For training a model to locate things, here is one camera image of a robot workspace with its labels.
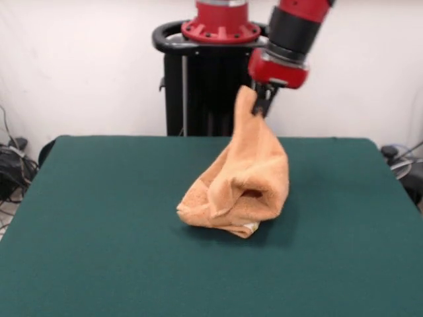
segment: red joint housing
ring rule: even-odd
[[[197,0],[198,15],[182,25],[182,33],[189,39],[211,44],[242,44],[255,41],[260,36],[260,27],[249,22],[247,1],[231,6],[230,0],[218,4]]]
[[[286,88],[298,89],[309,74],[307,69],[290,67],[262,58],[263,49],[253,51],[249,62],[251,78],[262,84],[271,82],[284,84]]]
[[[330,4],[328,0],[280,0],[279,8],[299,18],[322,23]]]

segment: green felt surface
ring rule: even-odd
[[[228,139],[61,137],[0,242],[0,315],[423,316],[423,222],[374,144],[282,139],[249,240],[176,205]]]

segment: orange towel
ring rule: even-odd
[[[248,238],[261,221],[281,213],[288,196],[288,157],[263,117],[251,114],[256,98],[249,87],[239,90],[231,142],[177,207],[186,224]]]

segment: black cable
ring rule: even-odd
[[[28,185],[23,185],[21,182],[16,180],[14,176],[11,176],[10,173],[5,172],[4,170],[0,170],[0,175],[6,176],[10,181],[14,182],[18,187],[21,187],[22,189],[28,189]]]
[[[6,200],[8,203],[14,203],[15,205],[18,205],[22,203],[22,200],[12,200],[11,198],[7,198]]]
[[[0,213],[4,213],[5,215],[8,215],[8,216],[15,216],[15,214],[13,214],[13,213],[8,213],[7,211],[4,211],[4,210],[2,210],[2,209],[0,209]]]
[[[407,152],[401,154],[399,157],[396,157],[396,160],[402,159],[403,157],[407,156],[408,154],[412,153],[414,150],[417,150],[419,147],[421,147],[423,145],[423,141],[421,141],[420,143],[418,143],[415,147],[412,147],[411,149],[409,149]]]
[[[6,229],[11,223],[7,223],[6,225],[3,225],[0,227],[0,231],[2,231],[3,229]]]

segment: white wall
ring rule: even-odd
[[[267,22],[276,0],[252,0]],[[164,135],[160,24],[191,18],[194,0],[0,0],[0,101],[36,157],[61,134]],[[299,91],[280,92],[268,121],[279,135],[423,135],[423,2],[338,0]]]

